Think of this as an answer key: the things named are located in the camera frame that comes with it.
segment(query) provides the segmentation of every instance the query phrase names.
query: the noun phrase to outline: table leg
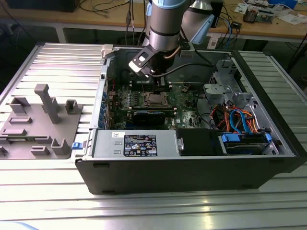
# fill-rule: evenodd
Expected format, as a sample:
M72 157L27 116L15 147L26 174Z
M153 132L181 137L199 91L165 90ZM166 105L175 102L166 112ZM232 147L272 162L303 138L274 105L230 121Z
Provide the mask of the table leg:
M55 27L55 29L57 31L59 42L60 43L67 43L67 38L66 38L66 35L64 33L64 28L61 27L61 26L57 26L57 27Z
M215 49L220 36L220 34L211 34L207 49Z
M94 42L98 44L98 30L94 30Z

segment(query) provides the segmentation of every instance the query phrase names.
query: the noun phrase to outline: green circuit board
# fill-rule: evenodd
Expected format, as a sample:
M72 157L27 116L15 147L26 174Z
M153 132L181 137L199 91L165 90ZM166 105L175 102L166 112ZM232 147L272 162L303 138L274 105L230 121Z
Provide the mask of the green circuit board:
M161 126L150 127L146 129L172 130L176 128L201 128L201 122L197 118L195 102L197 97L196 91L183 92L184 85L173 85L170 92L162 92L155 100L150 101L152 92L132 92L127 87L122 87L114 95L109 96L109 109L112 114L111 128L113 129L139 129L131 121L131 109L154 109L157 107L165 108L172 117L165 118L165 123Z

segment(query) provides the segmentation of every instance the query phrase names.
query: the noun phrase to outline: wooden desk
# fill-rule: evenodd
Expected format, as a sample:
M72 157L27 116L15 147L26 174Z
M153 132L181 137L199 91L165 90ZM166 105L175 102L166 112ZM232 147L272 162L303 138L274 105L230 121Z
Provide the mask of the wooden desk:
M94 4L107 2L108 0L93 0ZM272 24L268 23L244 23L243 14L233 12L235 5L239 0L225 0L228 13L234 21L242 23L239 38L256 39L256 40L275 40L299 42L307 31L305 24L291 25L278 18L275 18ZM100 9L109 8L118 4L124 3L123 0L115 0L113 3L101 5ZM77 8L74 13L65 13L57 11L39 11L39 10L18 10L9 9L10 14L21 24L32 24L37 26L55 27L58 33L59 41L66 43L66 37L63 28L82 28L82 29L97 29L97 30L122 30L126 29L125 20L129 5L119 6L108 10L107 17L96 14L94 12L84 11ZM87 0L83 3L83 7L91 10L91 1ZM296 10L307 10L307 6L298 5ZM141 31L144 26L143 4L134 4L134 25L135 31ZM0 7L0 22L14 23L14 21ZM212 45L219 37L224 36L227 32L222 20L216 28L209 30L208 36L211 37L209 45Z

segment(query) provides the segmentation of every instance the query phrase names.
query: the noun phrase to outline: power supply label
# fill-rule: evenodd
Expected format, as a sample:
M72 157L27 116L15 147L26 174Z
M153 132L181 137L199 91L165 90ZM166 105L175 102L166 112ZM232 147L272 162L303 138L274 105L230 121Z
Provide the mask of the power supply label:
M124 155L126 157L156 157L155 135L125 135Z

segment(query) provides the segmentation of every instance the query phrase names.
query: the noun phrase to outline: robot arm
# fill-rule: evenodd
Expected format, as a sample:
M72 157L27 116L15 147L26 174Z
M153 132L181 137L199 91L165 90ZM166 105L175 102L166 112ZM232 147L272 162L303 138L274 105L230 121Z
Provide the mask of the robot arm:
M149 44L132 59L130 68L146 77L165 73L180 50L180 29L191 42L201 43L213 22L211 13L207 0L153 0Z

